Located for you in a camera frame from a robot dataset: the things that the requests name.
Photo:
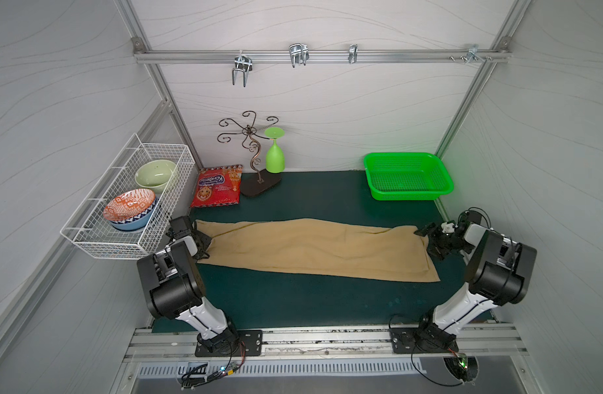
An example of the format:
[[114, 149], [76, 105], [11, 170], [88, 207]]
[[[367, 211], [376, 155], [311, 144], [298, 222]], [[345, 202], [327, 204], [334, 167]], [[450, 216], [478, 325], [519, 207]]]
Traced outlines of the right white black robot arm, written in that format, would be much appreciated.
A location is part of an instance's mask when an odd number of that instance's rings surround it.
[[494, 230], [481, 208], [470, 207], [455, 221], [431, 223], [415, 234], [428, 240], [433, 258], [442, 260], [453, 252], [468, 257], [462, 287], [421, 317], [413, 337], [422, 351], [457, 352], [457, 336], [468, 323], [526, 297], [537, 249]]

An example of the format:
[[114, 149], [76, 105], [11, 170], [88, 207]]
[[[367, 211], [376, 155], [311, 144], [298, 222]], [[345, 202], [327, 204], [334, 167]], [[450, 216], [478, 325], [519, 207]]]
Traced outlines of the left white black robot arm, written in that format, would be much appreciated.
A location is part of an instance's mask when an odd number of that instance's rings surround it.
[[198, 262], [209, 259], [212, 238], [187, 216], [170, 220], [170, 242], [137, 261], [147, 308], [154, 318], [187, 323], [209, 353], [231, 356], [239, 348], [238, 332], [228, 315], [206, 297]]

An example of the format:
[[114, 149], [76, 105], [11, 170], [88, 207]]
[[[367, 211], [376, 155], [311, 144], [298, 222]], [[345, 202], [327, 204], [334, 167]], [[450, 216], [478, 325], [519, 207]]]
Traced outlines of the tan long pants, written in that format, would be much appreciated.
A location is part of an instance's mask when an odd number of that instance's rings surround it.
[[416, 227], [378, 228], [303, 218], [278, 222], [199, 220], [210, 236], [207, 264], [280, 274], [438, 282]]

